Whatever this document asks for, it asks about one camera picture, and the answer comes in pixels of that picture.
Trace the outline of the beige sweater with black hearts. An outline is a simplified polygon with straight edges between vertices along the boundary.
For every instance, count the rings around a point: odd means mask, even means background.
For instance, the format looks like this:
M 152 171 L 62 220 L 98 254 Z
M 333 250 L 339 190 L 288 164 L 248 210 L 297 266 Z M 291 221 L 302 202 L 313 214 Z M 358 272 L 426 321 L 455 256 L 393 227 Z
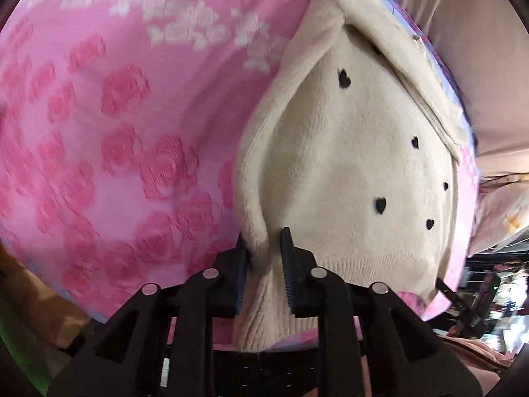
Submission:
M 428 307 L 447 273 L 468 143 L 422 39 L 383 0 L 311 0 L 234 163 L 253 263 L 235 346 L 269 349 L 316 327 L 288 307 L 283 228 L 345 281 L 384 282 Z

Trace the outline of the cluttered dark shelf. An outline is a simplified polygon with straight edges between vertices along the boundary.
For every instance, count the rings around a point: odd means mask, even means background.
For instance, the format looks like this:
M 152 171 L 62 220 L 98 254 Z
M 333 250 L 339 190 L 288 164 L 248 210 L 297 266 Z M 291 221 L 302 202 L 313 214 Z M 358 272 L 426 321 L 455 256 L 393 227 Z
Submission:
M 441 285 L 449 308 L 428 320 L 443 335 L 478 340 L 514 357 L 528 343 L 528 253 L 475 254 L 456 289 Z

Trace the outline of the floral cream pillow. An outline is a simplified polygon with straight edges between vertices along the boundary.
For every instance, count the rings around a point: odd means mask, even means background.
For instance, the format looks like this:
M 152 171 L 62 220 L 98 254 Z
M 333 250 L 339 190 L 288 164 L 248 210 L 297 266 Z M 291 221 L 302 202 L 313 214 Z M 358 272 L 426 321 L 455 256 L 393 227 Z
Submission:
M 500 250 L 528 229 L 528 174 L 480 185 L 468 255 Z

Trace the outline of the pink floral bed sheet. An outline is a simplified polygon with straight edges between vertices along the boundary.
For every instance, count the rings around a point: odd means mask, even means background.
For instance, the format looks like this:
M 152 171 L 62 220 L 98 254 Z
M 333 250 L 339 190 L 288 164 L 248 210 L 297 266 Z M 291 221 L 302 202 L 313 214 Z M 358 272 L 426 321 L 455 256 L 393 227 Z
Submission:
M 445 93 L 450 77 L 417 34 Z M 311 0 L 20 0 L 1 33 L 1 239 L 104 320 L 147 282 L 172 286 L 243 237 L 234 163 Z M 478 171 L 457 170 L 455 285 Z

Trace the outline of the beige draped curtain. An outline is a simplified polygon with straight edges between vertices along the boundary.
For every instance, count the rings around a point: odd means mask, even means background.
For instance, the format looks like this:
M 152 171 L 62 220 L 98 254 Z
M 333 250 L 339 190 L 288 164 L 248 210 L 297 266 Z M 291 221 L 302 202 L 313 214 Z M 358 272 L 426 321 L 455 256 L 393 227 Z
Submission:
M 509 0 L 396 0 L 456 81 L 485 179 L 528 171 L 528 31 Z

